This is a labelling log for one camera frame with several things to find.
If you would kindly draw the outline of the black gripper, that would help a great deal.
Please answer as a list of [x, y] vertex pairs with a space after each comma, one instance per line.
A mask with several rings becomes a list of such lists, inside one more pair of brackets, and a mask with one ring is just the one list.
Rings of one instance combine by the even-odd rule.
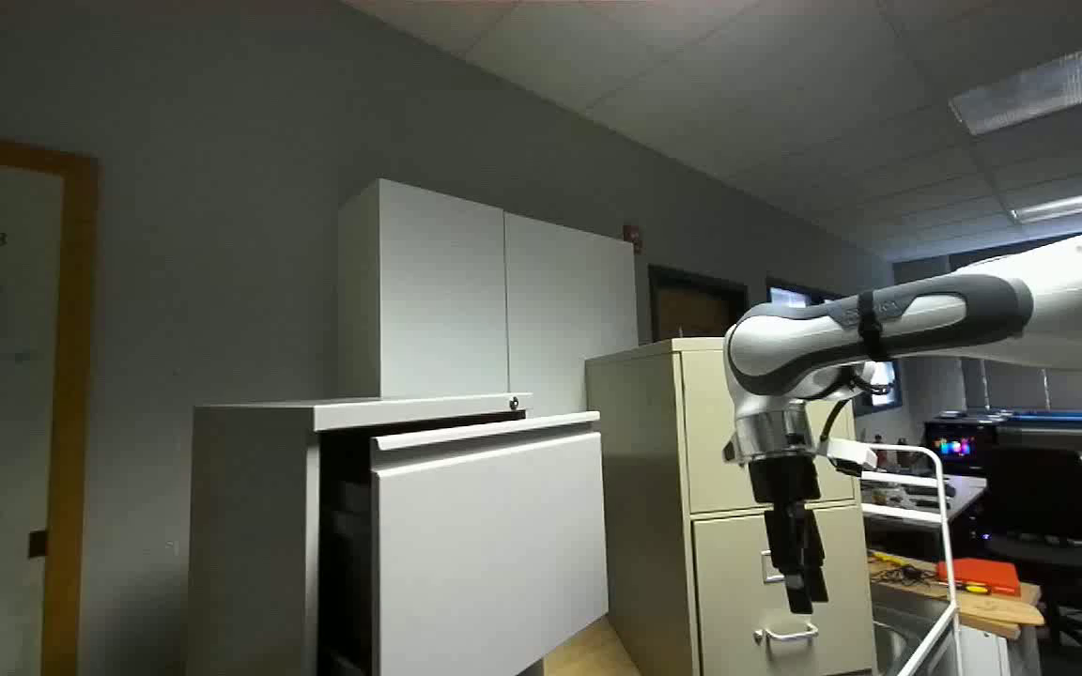
[[755, 460], [753, 489], [765, 504], [765, 541], [775, 568], [785, 573], [789, 612], [812, 612], [812, 601], [827, 601], [818, 531], [807, 511], [818, 496], [817, 467], [807, 457]]

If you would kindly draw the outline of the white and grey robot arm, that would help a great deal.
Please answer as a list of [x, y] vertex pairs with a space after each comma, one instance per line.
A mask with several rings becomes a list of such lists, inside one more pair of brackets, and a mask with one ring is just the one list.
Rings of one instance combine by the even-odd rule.
[[724, 329], [730, 448], [765, 507], [765, 546], [795, 614], [827, 597], [807, 511], [817, 457], [843, 472], [862, 467], [847, 443], [812, 434], [804, 404], [872, 392], [864, 368], [894, 355], [1082, 368], [1082, 234], [807, 306], [755, 303]]

